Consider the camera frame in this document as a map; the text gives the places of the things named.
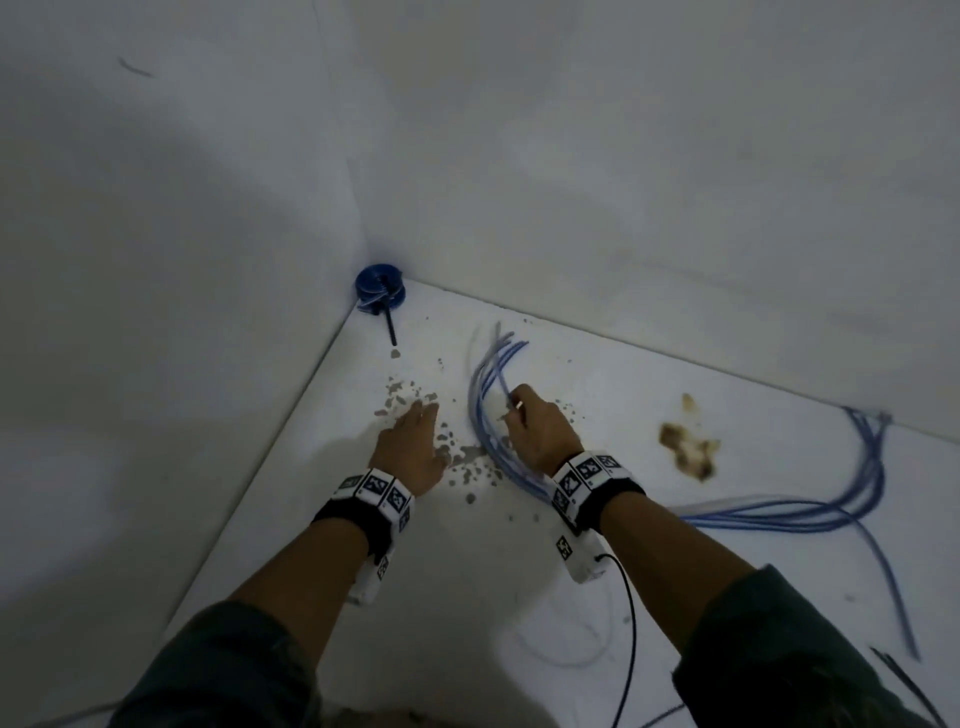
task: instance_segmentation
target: forearm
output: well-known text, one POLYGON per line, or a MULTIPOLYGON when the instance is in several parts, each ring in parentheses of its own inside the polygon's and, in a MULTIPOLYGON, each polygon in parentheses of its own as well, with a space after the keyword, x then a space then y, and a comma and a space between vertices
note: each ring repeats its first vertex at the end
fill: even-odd
POLYGON ((315 522, 230 599, 250 604, 280 622, 315 666, 367 552, 367 537, 353 523, 315 522))
POLYGON ((712 600, 755 570, 639 493, 611 500, 600 526, 650 616, 681 652, 712 600))

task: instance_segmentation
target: dirt stain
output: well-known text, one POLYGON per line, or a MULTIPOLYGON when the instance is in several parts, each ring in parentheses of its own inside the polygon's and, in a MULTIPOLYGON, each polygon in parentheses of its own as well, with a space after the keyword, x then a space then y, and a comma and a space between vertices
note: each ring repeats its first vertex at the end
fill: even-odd
POLYGON ((686 427, 664 423, 660 427, 660 444, 673 450, 677 470, 701 483, 716 473, 713 455, 720 449, 719 440, 700 440, 686 427))

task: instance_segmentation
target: right hand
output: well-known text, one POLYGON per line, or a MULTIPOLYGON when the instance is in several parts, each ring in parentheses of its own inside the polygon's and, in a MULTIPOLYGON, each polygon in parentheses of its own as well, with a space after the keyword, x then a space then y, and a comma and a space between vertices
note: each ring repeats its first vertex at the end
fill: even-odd
POLYGON ((528 468, 552 476, 569 458, 584 451, 560 407, 542 400, 529 384, 518 386, 511 398, 515 408, 504 422, 516 454, 528 468))

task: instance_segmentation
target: black wrist strap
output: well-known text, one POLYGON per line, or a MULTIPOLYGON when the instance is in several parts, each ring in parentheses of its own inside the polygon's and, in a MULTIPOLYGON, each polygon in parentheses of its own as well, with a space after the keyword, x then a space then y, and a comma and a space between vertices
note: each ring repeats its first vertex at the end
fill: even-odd
POLYGON ((608 480, 593 491, 584 504, 580 506, 580 512, 577 514, 577 527, 583 530, 592 528, 602 536, 603 531, 600 530, 600 515, 603 513, 603 509, 607 506, 607 503, 621 493, 640 493, 642 496, 647 495, 640 486, 628 477, 608 480))
POLYGON ((368 556, 373 556, 375 564, 380 563, 390 544, 393 542, 390 522, 375 505, 356 498, 328 500, 326 505, 313 517, 313 523, 324 519, 343 519, 357 525, 367 536, 368 556))

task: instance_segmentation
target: shirt sleeve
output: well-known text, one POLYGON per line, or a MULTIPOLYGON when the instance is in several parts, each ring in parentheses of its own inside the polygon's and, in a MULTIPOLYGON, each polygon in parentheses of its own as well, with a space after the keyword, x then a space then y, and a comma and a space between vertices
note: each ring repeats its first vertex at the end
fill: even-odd
POLYGON ((160 651, 110 726, 306 728, 319 715, 314 670, 294 638, 269 615, 227 601, 160 651))
POLYGON ((673 681, 700 728, 811 719, 879 725, 892 716, 902 725, 929 725, 907 712, 863 656, 770 566, 710 605, 673 681))

